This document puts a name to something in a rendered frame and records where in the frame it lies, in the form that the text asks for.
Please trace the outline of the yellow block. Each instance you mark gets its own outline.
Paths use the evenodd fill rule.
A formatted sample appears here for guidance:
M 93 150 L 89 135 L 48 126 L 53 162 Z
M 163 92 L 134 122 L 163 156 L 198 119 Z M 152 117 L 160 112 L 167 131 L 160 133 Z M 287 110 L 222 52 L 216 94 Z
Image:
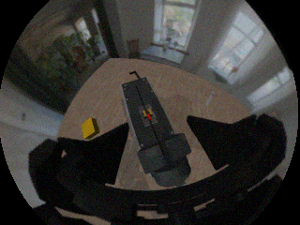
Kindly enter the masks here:
M 97 120 L 95 120 L 94 117 L 90 117 L 90 119 L 85 120 L 85 123 L 82 124 L 83 138 L 90 140 L 97 134 L 100 134 L 100 131 L 98 131 Z

